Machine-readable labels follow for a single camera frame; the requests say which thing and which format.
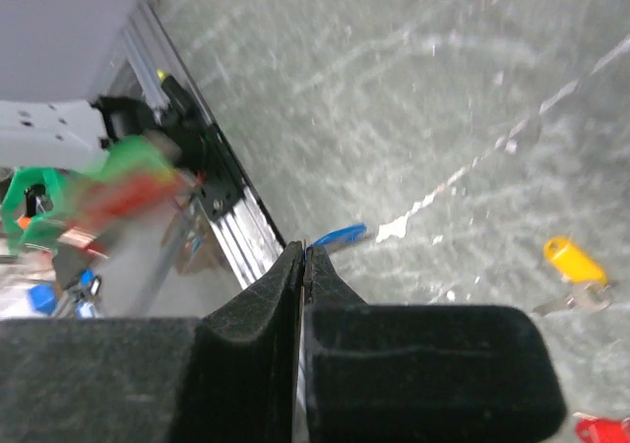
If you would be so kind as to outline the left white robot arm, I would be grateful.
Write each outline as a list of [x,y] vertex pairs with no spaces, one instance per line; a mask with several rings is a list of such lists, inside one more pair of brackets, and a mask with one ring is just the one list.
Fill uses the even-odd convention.
[[102,95],[93,101],[1,102],[1,165],[81,170],[115,143],[156,126],[143,101]]

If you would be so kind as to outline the green key tag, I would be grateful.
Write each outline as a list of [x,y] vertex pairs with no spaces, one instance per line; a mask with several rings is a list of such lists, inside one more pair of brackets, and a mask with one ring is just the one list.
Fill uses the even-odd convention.
[[82,173],[78,180],[90,186],[135,180],[168,184],[176,177],[173,163],[180,155],[176,144],[162,135],[131,136],[115,144],[105,161]]

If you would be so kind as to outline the blue tag key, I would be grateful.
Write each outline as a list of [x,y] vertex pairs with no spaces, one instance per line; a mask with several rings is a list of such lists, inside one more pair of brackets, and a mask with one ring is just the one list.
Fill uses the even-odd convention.
[[369,237],[368,226],[364,222],[355,223],[343,228],[336,229],[321,236],[317,240],[310,243],[305,251],[304,256],[313,248],[321,247],[328,256],[339,251],[343,251]]

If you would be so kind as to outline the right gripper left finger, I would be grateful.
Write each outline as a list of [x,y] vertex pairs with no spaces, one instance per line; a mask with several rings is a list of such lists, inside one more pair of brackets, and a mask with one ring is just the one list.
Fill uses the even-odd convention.
[[303,249],[205,318],[1,324],[5,442],[288,442]]

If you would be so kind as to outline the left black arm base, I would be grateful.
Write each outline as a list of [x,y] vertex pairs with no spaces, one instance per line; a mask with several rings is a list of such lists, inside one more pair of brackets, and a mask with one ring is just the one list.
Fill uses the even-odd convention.
[[244,183],[218,124],[172,75],[159,73],[160,88],[168,99],[161,129],[181,150],[176,165],[190,170],[200,181],[200,201],[215,221],[243,197]]

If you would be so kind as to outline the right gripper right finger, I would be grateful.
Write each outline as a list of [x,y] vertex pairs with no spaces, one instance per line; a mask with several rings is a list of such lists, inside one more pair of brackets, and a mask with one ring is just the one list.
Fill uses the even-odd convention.
[[542,336],[497,305],[371,305],[321,247],[305,258],[314,442],[540,442],[566,405]]

